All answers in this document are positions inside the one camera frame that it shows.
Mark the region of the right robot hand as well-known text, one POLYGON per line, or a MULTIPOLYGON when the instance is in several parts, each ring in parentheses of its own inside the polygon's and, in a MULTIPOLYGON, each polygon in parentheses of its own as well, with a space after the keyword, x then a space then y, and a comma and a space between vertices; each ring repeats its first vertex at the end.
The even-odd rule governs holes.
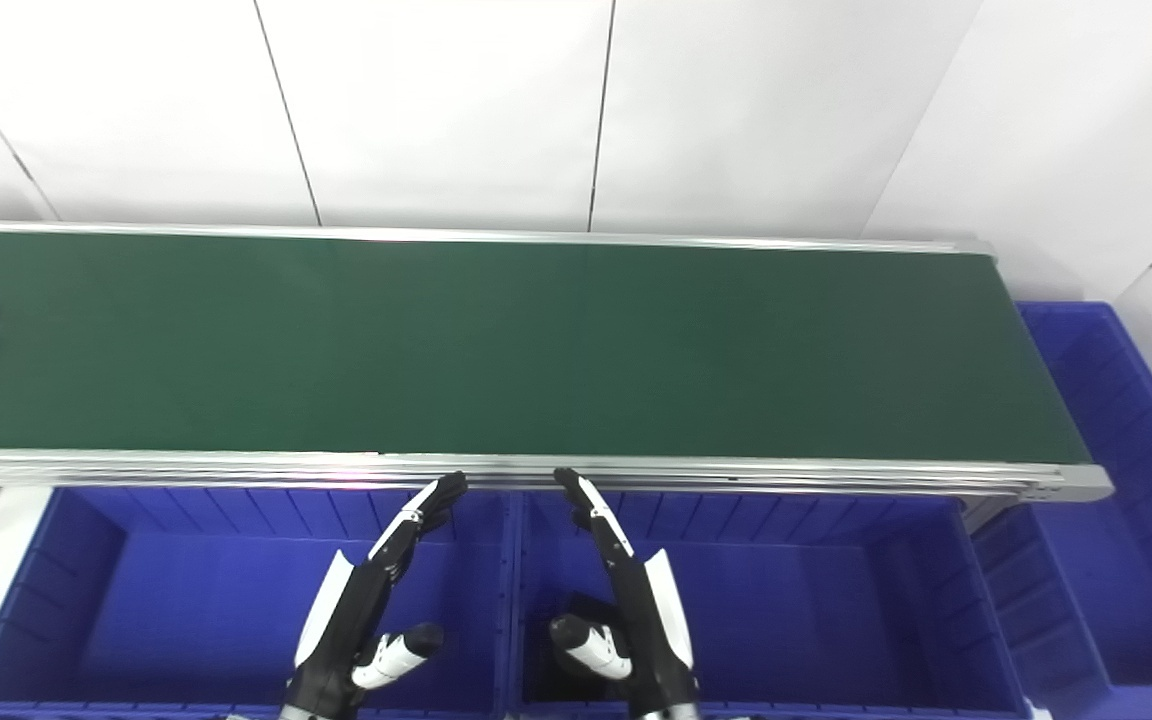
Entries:
POLYGON ((620 687, 631 719, 699 719, 692 642, 668 553, 644 559, 602 492, 573 468, 553 477, 573 523, 593 538, 614 596, 617 623, 573 612, 550 620, 550 642, 573 669, 620 687))

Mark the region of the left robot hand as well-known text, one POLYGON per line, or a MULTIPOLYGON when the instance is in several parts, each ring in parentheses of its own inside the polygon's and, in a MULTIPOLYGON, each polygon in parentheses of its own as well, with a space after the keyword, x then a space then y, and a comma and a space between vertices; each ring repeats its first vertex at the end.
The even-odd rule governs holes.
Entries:
POLYGON ((444 628, 435 623, 404 632, 378 628, 417 543, 449 518, 467 488, 465 473, 445 473, 399 509, 361 564, 335 553, 302 626, 279 717, 355 719, 367 694, 397 682, 444 646, 444 628))

